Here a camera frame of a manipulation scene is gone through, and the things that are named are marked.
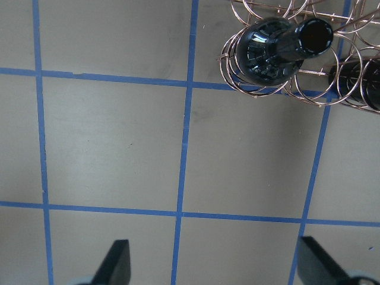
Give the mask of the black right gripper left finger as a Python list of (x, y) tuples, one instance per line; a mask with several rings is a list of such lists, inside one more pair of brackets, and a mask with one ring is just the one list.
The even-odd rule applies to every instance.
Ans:
[(129, 284), (131, 258), (129, 240), (115, 240), (96, 271), (90, 284)]

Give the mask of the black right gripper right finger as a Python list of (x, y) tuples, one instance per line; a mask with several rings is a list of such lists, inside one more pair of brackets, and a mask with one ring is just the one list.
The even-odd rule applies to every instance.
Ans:
[(297, 274), (305, 285), (379, 284), (367, 274), (350, 274), (312, 237), (298, 241)]

